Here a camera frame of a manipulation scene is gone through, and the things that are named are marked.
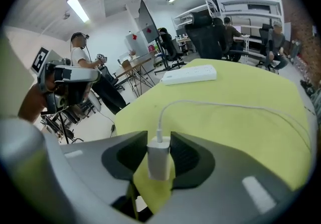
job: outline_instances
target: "yellow-green cloth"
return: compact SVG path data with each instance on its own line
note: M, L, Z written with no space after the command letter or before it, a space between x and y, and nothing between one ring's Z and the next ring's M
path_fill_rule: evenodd
M290 114L308 130L302 100L291 81L266 70L227 61L196 59L186 67L205 64L215 67L217 80L156 85L116 115L118 135L147 130L151 140L156 135L162 108L181 99L270 107ZM182 132L242 150L296 189L308 175L309 138L298 124L283 117L292 126L265 110L181 102L166 109L163 135ZM150 180L147 155L135 172L134 184L153 213L171 196L174 177L172 161L169 181Z

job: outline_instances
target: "white cable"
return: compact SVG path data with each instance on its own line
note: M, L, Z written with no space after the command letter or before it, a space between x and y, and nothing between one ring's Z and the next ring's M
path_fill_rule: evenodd
M100 111L98 111L101 115L103 115L105 118L107 118L107 119L109 119L114 125L115 125L115 123L111 120L111 118L109 118L109 117L107 117L107 116L105 116L104 114L102 114Z
M272 109L272 108L268 108L268 107L261 107L261 106L247 106L247 105L240 105L240 104L230 104L230 103L218 103L218 102L202 102L202 101L193 101L193 100L177 100L177 101L173 101L169 104L167 104L162 111L160 112L159 115L159 120L158 120L158 129L156 131L156 137L157 137L157 142L161 143L163 141L163 136L162 136L162 117L164 114L164 111L171 106L172 104L178 103L178 102L191 102L191 103L195 103L195 104L210 104L210 105L219 105L219 106L231 106L231 107L241 107L241 108L247 108L247 109L263 109L263 110L267 110L273 114L278 115L279 117L281 117L282 119L284 119L291 127L293 127L293 129L295 129L297 131L297 133L301 136L305 146L309 149L309 151L311 151L311 148L307 145L305 139L302 137L302 135L300 134L300 132L292 125L292 123L290 123L286 118L284 118L282 115L286 115L288 116L290 119L294 120L297 124L299 124L299 126L306 132L307 136L310 139L310 135L309 132L306 130L306 128L300 123L298 122L294 117L292 117L290 114L284 113L280 110L277 109Z

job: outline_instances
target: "white power strip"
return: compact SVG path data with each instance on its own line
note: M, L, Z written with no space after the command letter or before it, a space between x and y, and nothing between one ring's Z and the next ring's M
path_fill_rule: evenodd
M162 82L165 85L215 80L216 70L212 65L171 70L165 73Z

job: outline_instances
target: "brick wall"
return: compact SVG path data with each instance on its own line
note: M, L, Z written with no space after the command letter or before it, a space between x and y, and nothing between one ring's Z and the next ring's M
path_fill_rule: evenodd
M321 80L321 40L312 35L313 20L300 0L282 0L285 22L291 22L291 40L302 42L301 57L314 86Z

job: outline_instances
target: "cable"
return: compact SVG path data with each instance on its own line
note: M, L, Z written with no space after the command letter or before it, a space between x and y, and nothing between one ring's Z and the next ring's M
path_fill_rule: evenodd
M109 119L114 125L115 125L115 123L111 120L111 118L109 118L109 117L107 117L107 116L105 116L104 114L102 114L100 111L99 111L99 113L101 114L101 115L103 115L105 118L107 118L107 119Z
M304 106L304 108L307 109L310 113L312 113L315 116L314 112L311 111L309 108L307 108L306 106Z
M111 118L105 116L105 115L102 114L100 111L99 111L99 113L100 113L101 115L103 115L105 118L109 119L109 120L115 125L115 123L111 120Z
M90 53L89 53L89 50L88 50L88 47L87 47L87 45L85 45L85 46L86 46L86 49L87 49L87 51L88 51L88 55L89 55L90 62L92 62L91 57L90 57Z
M60 113L60 112L58 112L58 115L59 115L59 118L60 118L60 122L61 122L61 126L62 126L62 131L63 131L63 133L64 133L66 142L67 142L67 144L69 144L68 137L67 137L67 132L66 132L66 129L65 129L64 120L62 119L62 116L61 116L61 113Z
M241 107L241 108L247 108L247 109L263 109L263 110L267 110L273 114L278 115L279 117L281 117L282 119L284 119L291 127L293 127L293 129L295 129L297 131L297 133L300 135L300 137L302 138L305 146L308 148L309 151L311 151L311 148L308 146L308 144L306 143L305 139L302 137L302 135L300 134L300 132L294 128L294 126L292 125L292 123L290 123L286 118L284 118L282 115L286 115L288 116L290 119L294 120L297 124L299 124L299 126L306 132L307 136L310 139L310 135L309 132L306 130L306 128L300 123L298 122L294 117L292 117L290 114L284 113L280 110L276 110L276 109L272 109L272 108L268 108L268 107L261 107L261 106L246 106L246 105L240 105L240 104L230 104L230 103L218 103L218 102L202 102L202 101L193 101L193 100L177 100L177 101L173 101L169 104L167 104L162 111L160 112L159 115L159 120L158 120L158 128L156 131L156 137L157 137L157 142L161 143L163 141L163 136L162 136L162 117L164 114L164 111L171 106L172 104L178 103L178 102L191 102L191 103L195 103L195 104L210 104L210 105L218 105L218 106L231 106L231 107Z

